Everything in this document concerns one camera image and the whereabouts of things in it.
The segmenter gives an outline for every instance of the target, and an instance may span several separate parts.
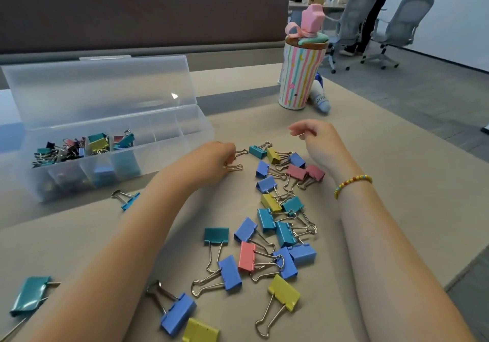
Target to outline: pink carrying loop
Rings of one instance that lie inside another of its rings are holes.
[[[297,33],[290,33],[290,31],[293,28],[296,28],[297,29]],[[304,31],[301,27],[299,27],[297,25],[297,23],[294,23],[294,22],[290,22],[289,24],[286,25],[286,27],[285,27],[285,33],[287,35],[289,35],[290,38],[299,38],[299,37],[312,38],[312,37],[317,36],[317,33],[316,32],[311,33],[311,32],[308,32],[308,31]]]

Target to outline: plastic storage box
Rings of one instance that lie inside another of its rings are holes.
[[[185,56],[10,65],[3,73],[26,131],[19,178],[40,201],[158,171],[214,139]],[[84,158],[32,168],[48,141],[105,133],[112,146],[127,129],[132,148],[94,155],[86,148]]]

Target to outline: hand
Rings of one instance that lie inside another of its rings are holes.
[[[310,157],[325,167],[338,184],[363,174],[331,123],[303,120],[291,124],[289,129],[290,135],[306,141]]]
[[[183,156],[177,163],[191,178],[195,189],[217,184],[227,173],[225,164],[231,164],[236,154],[233,143],[210,141]]]

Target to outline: black pants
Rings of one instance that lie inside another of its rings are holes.
[[[355,51],[364,53],[367,48],[368,43],[370,42],[370,33],[374,30],[375,21],[378,17],[378,13],[381,11],[382,6],[384,6],[386,0],[377,0],[374,4],[374,7],[370,10],[367,19],[363,24],[362,30],[362,41],[356,43],[355,45],[348,46],[345,50],[354,53]]]

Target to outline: baseboard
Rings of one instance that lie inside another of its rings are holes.
[[[425,54],[425,53],[420,53],[419,51],[416,51],[416,50],[412,50],[412,49],[407,49],[405,47],[400,47],[399,49],[401,50],[406,50],[406,51],[410,51],[411,53],[415,53],[415,54],[419,54],[419,55],[423,55],[423,56],[427,56],[428,58],[433,58],[433,59],[437,59],[439,61],[444,61],[446,63],[450,63],[450,64],[455,64],[459,67],[463,67],[463,68],[468,68],[468,69],[472,69],[474,71],[477,71],[477,72],[482,72],[482,73],[485,73],[485,74],[488,74],[489,75],[489,71],[485,71],[484,69],[480,69],[480,68],[475,68],[475,67],[471,67],[470,65],[465,65],[465,64],[460,64],[460,63],[457,63],[456,61],[449,61],[447,59],[443,59],[443,58],[439,58],[437,56],[433,56],[433,55],[429,55],[429,54]]]

